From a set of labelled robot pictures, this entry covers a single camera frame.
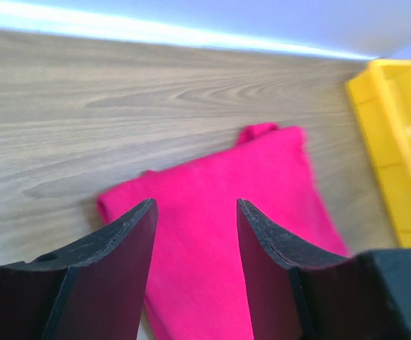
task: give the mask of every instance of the wood grain surface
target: wood grain surface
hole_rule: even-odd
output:
[[[0,32],[0,264],[99,228],[97,193],[266,121],[308,131],[318,187],[354,251],[395,246],[344,93],[363,67]]]

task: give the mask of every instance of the yellow plastic tray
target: yellow plastic tray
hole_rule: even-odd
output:
[[[399,243],[411,247],[411,60],[371,61],[347,91]]]

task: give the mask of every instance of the pink cloth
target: pink cloth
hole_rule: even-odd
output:
[[[299,127],[246,127],[224,152],[148,171],[98,197],[105,223],[146,198],[159,222],[145,307],[158,340],[253,339],[237,239],[236,201],[250,200],[303,239],[347,248],[314,188]]]

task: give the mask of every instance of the light strip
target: light strip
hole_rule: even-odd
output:
[[[377,58],[377,56],[372,55],[285,44],[272,40],[195,30],[121,16],[7,1],[0,1],[0,28],[32,33],[72,35],[164,45],[285,52],[348,60],[372,60]]]

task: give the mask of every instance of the pink towel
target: pink towel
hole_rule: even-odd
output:
[[[232,149],[148,171],[98,197],[105,223],[143,199],[157,200],[145,307],[158,340],[253,339],[237,239],[238,198],[303,239],[347,255],[315,190],[304,143],[299,127],[249,126]]]

